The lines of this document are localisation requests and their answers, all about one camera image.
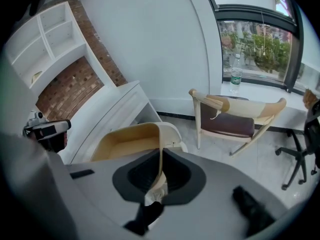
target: office chair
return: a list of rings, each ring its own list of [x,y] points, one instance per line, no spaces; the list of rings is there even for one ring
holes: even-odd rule
[[[281,98],[276,103],[252,101],[246,98],[206,95],[191,89],[195,114],[197,148],[200,149],[201,133],[211,137],[245,142],[231,157],[248,148],[270,127],[286,107]],[[255,123],[262,127],[255,133]]]
[[[317,167],[320,166],[320,161],[318,160],[320,157],[320,124],[318,121],[318,117],[320,117],[320,100],[318,100],[309,110],[306,116],[306,121],[304,123],[304,140],[306,149],[302,150],[300,142],[294,133],[293,130],[289,130],[287,132],[288,137],[293,136],[294,143],[296,146],[296,150],[289,149],[286,147],[280,147],[275,151],[275,154],[279,156],[281,152],[285,152],[291,156],[295,157],[296,164],[291,175],[291,178],[288,184],[283,184],[281,189],[286,190],[294,180],[295,176],[298,173],[299,168],[302,168],[303,179],[300,179],[298,183],[301,185],[307,181],[307,167],[306,167],[306,159],[307,155],[315,155],[315,163]],[[316,174],[316,170],[311,171],[311,175]]]

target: wooden chair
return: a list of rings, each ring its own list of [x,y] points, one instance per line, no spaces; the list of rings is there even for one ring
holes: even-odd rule
[[[197,148],[200,149],[201,133],[245,142],[230,153],[233,157],[255,142],[287,104],[284,98],[277,103],[264,103],[240,97],[206,95],[195,89],[189,94],[193,98]],[[262,124],[256,134],[255,122]]]

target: baseboard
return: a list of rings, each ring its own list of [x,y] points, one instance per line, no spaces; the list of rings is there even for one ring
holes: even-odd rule
[[[164,117],[180,118],[180,119],[193,120],[193,121],[196,120],[196,118],[192,115],[174,114],[174,113],[159,112],[159,111],[157,111],[157,113],[159,116],[164,116]],[[254,125],[254,129],[256,130],[259,130],[261,127],[262,127],[261,124]],[[286,133],[288,130],[292,130],[292,129],[270,126],[267,131],[277,132],[277,133]],[[304,134],[302,130],[293,129],[293,131],[295,134],[301,134],[301,135]]]

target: maroon seat cushion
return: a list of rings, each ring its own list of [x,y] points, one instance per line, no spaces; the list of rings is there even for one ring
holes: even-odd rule
[[[201,129],[205,131],[238,138],[251,138],[255,134],[255,121],[252,118],[221,113],[211,120],[217,115],[217,110],[204,103],[201,103],[200,108]]]

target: caster wheel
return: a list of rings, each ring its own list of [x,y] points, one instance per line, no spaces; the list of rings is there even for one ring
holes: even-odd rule
[[[277,156],[279,156],[279,155],[281,154],[281,150],[280,150],[280,149],[277,149],[277,150],[275,151],[275,154],[276,154]]]

